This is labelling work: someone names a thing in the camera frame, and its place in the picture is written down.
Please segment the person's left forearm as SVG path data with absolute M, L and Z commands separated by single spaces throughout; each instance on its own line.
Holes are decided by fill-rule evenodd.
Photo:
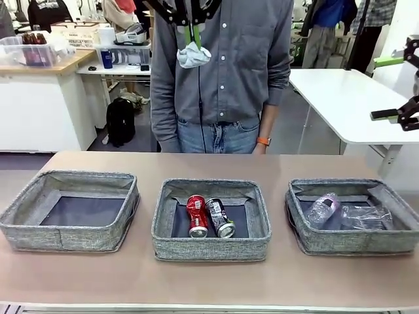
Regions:
M 279 108 L 275 105 L 264 105 L 261 112 L 259 137 L 268 139 L 278 117 Z

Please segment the crushed red soda can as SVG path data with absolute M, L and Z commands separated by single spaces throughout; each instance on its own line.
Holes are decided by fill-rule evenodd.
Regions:
M 208 235 L 205 199 L 203 196 L 191 195 L 187 200 L 187 213 L 190 218 L 189 236 L 205 238 Z

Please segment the person in grey top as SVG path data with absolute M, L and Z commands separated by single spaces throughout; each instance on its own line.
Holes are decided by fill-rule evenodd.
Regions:
M 3 0 L 0 0 L 0 39 L 15 36 L 8 8 Z

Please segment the clear plastic storage box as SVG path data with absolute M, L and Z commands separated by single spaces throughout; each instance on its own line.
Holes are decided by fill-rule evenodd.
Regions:
M 76 48 L 61 36 L 42 33 L 47 44 L 23 44 L 22 35 L 0 39 L 0 65 L 52 67 L 76 53 Z

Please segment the person in beige top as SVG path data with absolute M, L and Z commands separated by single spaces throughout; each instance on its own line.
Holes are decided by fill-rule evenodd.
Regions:
M 124 31 L 139 20 L 134 0 L 101 0 L 103 16 L 116 31 Z

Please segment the white cylindrical container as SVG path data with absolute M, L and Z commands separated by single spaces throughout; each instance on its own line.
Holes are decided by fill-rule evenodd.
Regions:
M 115 30 L 113 27 L 99 27 L 98 35 L 101 45 L 112 45 L 116 39 Z

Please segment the black backpack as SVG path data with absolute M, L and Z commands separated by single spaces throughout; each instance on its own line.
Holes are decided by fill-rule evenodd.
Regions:
M 136 134 L 134 104 L 121 97 L 115 98 L 107 107 L 106 122 L 109 142 L 114 147 L 130 142 Z

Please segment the large white table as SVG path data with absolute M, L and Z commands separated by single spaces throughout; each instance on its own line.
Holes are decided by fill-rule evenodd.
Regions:
M 343 155 L 365 157 L 373 151 L 381 158 L 382 178 L 404 146 L 419 145 L 419 133 L 371 120 L 371 112 L 400 107 L 407 99 L 359 71 L 294 69 L 289 81 L 308 102 L 308 110 L 315 111 L 345 143 Z

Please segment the clear plastic bin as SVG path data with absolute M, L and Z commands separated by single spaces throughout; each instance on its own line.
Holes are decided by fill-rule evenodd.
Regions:
M 142 46 L 96 44 L 94 48 L 100 61 L 102 61 L 101 51 L 108 50 L 111 53 L 113 65 L 150 64 L 150 44 Z

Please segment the crushed black drink can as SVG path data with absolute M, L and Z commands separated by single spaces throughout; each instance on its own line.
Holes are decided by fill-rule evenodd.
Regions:
M 206 210 L 217 237 L 230 238 L 234 235 L 236 226 L 228 218 L 225 207 L 219 198 L 209 199 L 206 202 Z

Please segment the white desk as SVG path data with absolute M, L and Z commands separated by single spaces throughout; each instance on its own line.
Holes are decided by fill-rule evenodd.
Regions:
M 90 66 L 95 66 L 95 71 L 89 71 Z M 141 71 L 140 64 L 114 65 L 112 69 L 105 69 L 99 62 L 89 63 L 78 68 L 80 75 L 97 75 L 101 82 L 104 94 L 109 99 L 109 89 L 107 81 L 111 81 L 115 86 L 121 82 L 134 82 L 149 85 L 151 77 L 151 68 L 149 71 Z

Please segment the clear bottle pink label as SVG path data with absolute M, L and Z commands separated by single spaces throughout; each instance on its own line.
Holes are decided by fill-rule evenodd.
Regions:
M 327 221 L 340 210 L 338 196 L 332 192 L 318 198 L 307 210 L 305 217 L 311 227 L 322 229 Z

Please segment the white paper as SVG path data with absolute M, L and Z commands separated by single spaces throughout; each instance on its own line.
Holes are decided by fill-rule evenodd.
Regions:
M 177 60 L 184 69 L 192 69 L 207 64 L 211 60 L 211 53 L 204 47 L 198 47 L 195 42 L 177 51 Z

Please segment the clear plastic container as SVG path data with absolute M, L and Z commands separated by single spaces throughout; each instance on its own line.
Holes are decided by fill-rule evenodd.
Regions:
M 392 214 L 382 206 L 348 206 L 341 209 L 344 230 L 393 230 Z

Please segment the beige crumpled bag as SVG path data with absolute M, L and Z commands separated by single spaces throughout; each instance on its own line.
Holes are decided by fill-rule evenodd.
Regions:
M 135 92 L 129 92 L 126 88 L 120 89 L 119 97 L 131 101 L 134 105 L 148 105 L 150 99 L 143 97 Z

